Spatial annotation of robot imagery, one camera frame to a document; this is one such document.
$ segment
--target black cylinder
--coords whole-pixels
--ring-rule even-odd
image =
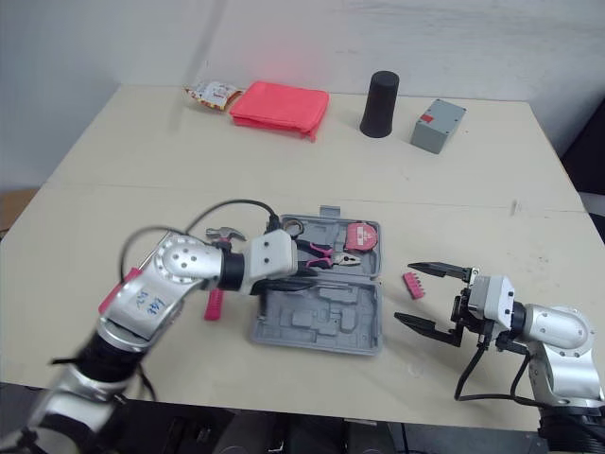
[[[601,409],[554,407],[540,410],[538,435],[550,451],[605,453],[604,418]]]
[[[238,291],[244,279],[244,255],[241,253],[223,253],[223,272],[218,281],[218,288]]]
[[[115,348],[94,333],[80,350],[75,364],[88,378],[113,383],[130,378],[144,355],[144,352],[134,353]]]
[[[399,76],[390,71],[372,75],[366,110],[359,129],[368,137],[386,137],[392,131],[393,111],[399,88]]]

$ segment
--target pink handle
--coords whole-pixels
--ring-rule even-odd
[[[223,290],[215,288],[208,295],[208,303],[206,305],[206,312],[204,313],[204,320],[219,320],[220,311],[223,307]]]

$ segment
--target open tool case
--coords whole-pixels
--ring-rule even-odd
[[[304,231],[298,239],[327,244],[342,252],[351,222],[370,224],[378,234],[371,251],[351,252],[361,259],[352,267],[334,265],[318,272],[312,288],[300,291],[269,290],[259,307],[251,338],[271,345],[313,348],[356,355],[375,355],[382,347],[382,292],[372,280],[380,273],[380,225],[372,221],[342,219],[337,207],[321,207],[320,216],[284,215],[299,220]],[[299,260],[315,257],[299,251]]]

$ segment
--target table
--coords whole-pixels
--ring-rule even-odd
[[[431,98],[401,97],[393,133],[357,130],[363,96],[332,95],[318,140],[233,126],[177,88],[123,86],[17,220],[0,246],[2,379],[47,385],[50,358],[69,356],[92,332],[96,307],[117,279],[117,254],[134,229],[177,227],[232,197],[279,213],[317,214],[383,228],[383,351],[374,358],[270,347],[249,341],[256,299],[228,293],[217,323],[202,319],[205,292],[187,298],[146,358],[166,402],[306,412],[410,423],[535,429],[538,413],[510,402],[460,403],[459,374],[475,350],[419,336],[405,311],[448,326],[460,281],[422,276],[411,301],[405,264],[440,260],[505,273],[520,301],[570,305],[605,327],[605,249],[559,160],[523,102],[454,100],[468,113],[441,155],[407,143]],[[260,234],[266,215],[229,207],[208,226]],[[203,228],[198,230],[202,235]],[[142,259],[157,240],[130,255]],[[605,338],[596,361],[605,376]],[[521,358],[491,349],[469,393],[506,392]],[[520,387],[530,394],[527,379]]]

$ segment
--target cable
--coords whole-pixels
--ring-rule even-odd
[[[151,380],[149,380],[149,378],[145,374],[145,369],[143,369],[143,366],[140,363],[137,372],[139,373],[139,377],[141,378],[141,383],[149,391],[149,394],[151,395],[151,400],[157,402],[158,394],[156,394],[155,388],[153,388],[153,385],[151,384]]]
[[[198,225],[204,218],[206,218],[213,211],[215,211],[218,208],[221,208],[223,206],[232,205],[232,204],[235,204],[235,203],[246,203],[248,205],[260,206],[261,208],[264,208],[264,209],[266,209],[268,211],[269,222],[274,222],[275,219],[277,219],[277,221],[279,222],[279,217],[275,214],[275,212],[273,211],[273,209],[270,206],[268,206],[266,203],[262,202],[262,201],[254,201],[252,199],[231,199],[230,201],[222,201],[221,203],[217,203],[216,205],[213,205],[210,208],[208,208],[203,213],[199,214],[185,228],[185,234],[189,235],[189,232],[191,232],[196,227],[196,225]]]
[[[120,284],[124,284],[124,276],[126,276],[124,273],[124,268],[126,267],[126,254],[129,251],[130,246],[139,236],[148,234],[149,232],[172,232],[174,234],[186,235],[186,233],[182,230],[175,229],[173,227],[166,227],[164,225],[149,225],[130,234],[122,245],[118,259],[118,276],[120,278]]]
[[[543,409],[547,409],[547,408],[551,407],[548,404],[545,404],[542,402],[537,402],[537,401],[535,401],[533,399],[529,399],[527,397],[521,397],[516,394],[517,386],[519,385],[519,382],[521,381],[521,377],[523,376],[523,373],[526,371],[527,365],[531,361],[531,354],[527,350],[525,353],[525,358],[523,360],[523,363],[521,364],[521,367],[517,371],[517,374],[514,377],[512,383],[510,385],[509,394],[489,393],[489,394],[461,395],[462,389],[464,388],[464,384],[466,383],[466,380],[468,379],[470,374],[473,372],[476,365],[481,360],[483,353],[486,350],[487,350],[487,344],[485,341],[477,346],[477,349],[476,349],[475,354],[473,355],[473,358],[471,359],[469,364],[466,366],[466,369],[464,369],[464,371],[462,372],[462,375],[460,376],[460,379],[458,380],[458,385],[456,386],[456,390],[454,392],[454,398],[456,400],[458,400],[460,402],[465,402],[465,401],[470,401],[470,400],[498,399],[498,400],[511,400],[519,405],[524,405],[527,407],[538,407],[538,408],[543,408]]]
[[[460,380],[458,381],[458,385],[456,386],[456,391],[454,393],[454,398],[456,400],[459,400],[459,401],[483,400],[483,399],[511,400],[519,405],[524,405],[527,407],[537,407],[539,409],[552,409],[552,406],[549,404],[546,404],[544,402],[537,402],[536,400],[529,399],[527,397],[521,397],[521,396],[517,395],[517,386],[519,385],[519,382],[521,381],[521,377],[523,376],[523,373],[525,372],[527,365],[531,361],[531,354],[527,349],[525,352],[525,358],[523,359],[523,362],[521,363],[521,367],[519,367],[519,370],[517,371],[517,375],[514,376],[514,379],[513,379],[512,383],[510,384],[510,394],[460,395],[462,393],[462,388],[464,387],[464,383],[468,379],[469,375],[473,372],[473,369],[478,364],[478,362],[481,359],[481,357],[483,356],[483,353],[485,352],[485,350],[487,350],[487,346],[484,343],[477,346],[475,355],[473,356],[473,358],[471,359],[469,364],[466,366],[466,369],[464,369],[464,372],[462,372],[462,375],[460,376]],[[578,427],[580,430],[582,430],[589,436],[593,437],[595,440],[597,440],[600,443],[605,445],[605,437],[603,435],[601,435],[600,433],[598,433],[597,431],[590,428],[589,426],[587,426],[586,424],[583,424],[581,421],[578,421],[567,415],[560,415],[560,417],[562,419],[564,419],[565,421],[571,423],[572,425]]]
[[[405,454],[427,454],[426,451],[419,451],[418,449],[409,448],[409,445],[407,444],[406,425],[404,423],[400,423],[400,424],[401,424],[401,434],[404,438]]]

